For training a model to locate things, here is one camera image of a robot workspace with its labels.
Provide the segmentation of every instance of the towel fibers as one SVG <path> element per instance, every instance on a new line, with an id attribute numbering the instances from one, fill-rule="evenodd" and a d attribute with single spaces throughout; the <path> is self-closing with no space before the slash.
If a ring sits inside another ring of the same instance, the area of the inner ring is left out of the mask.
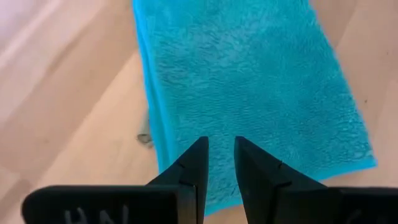
<path id="1" fill-rule="evenodd" d="M 376 165 L 307 0 L 134 0 L 159 170 L 209 136 L 206 214 L 241 203 L 235 136 L 320 180 Z"/>

